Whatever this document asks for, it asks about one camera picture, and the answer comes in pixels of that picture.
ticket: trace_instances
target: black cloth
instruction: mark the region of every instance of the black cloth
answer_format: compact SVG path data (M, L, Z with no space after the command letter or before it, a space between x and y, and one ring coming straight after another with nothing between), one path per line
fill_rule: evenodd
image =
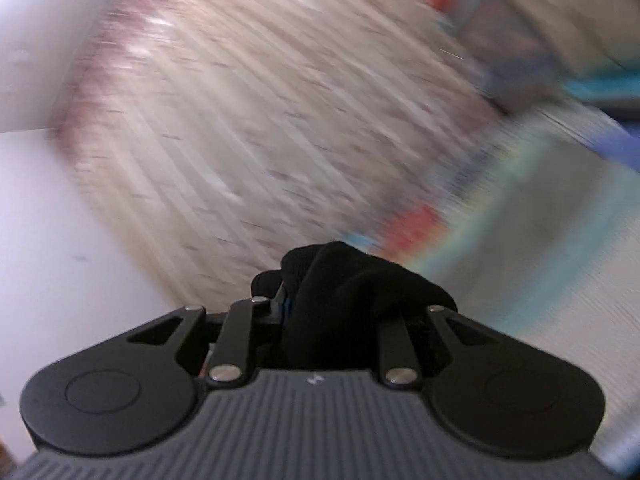
M431 304L457 310L441 287L342 242L289 251L282 281L293 308L281 350L292 368L369 367L377 320L420 316Z
M265 270L258 274L251 282L251 295L275 298L282 284L281 270Z

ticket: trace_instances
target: metal pin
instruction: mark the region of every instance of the metal pin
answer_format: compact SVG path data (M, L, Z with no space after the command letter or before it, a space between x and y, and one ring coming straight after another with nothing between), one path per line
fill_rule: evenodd
M448 50L444 50L443 48L441 48L440 50L443 51L445 54L449 54L450 56L457 57L458 59L463 59L460 56L456 56L454 53L449 52Z
M412 368L391 368L385 377L392 384L411 384L418 378L418 372Z
M219 383L230 383L238 380L242 370L236 365L218 365L209 370L209 377Z

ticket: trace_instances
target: gray ribbed surface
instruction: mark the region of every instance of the gray ribbed surface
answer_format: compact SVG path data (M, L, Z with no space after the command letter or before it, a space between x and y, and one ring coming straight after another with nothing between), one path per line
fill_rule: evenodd
M546 463L487 457L442 430L415 394L366 372L262 371L217 392L196 419L153 449L89 460L34 455L11 480L612 479L583 453Z

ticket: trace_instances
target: wooden floor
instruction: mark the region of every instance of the wooden floor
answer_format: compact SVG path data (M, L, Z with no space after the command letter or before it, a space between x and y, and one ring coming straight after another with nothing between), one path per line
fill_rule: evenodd
M423 0L119 0L60 139L175 301L226 310L480 140L494 113L435 18Z

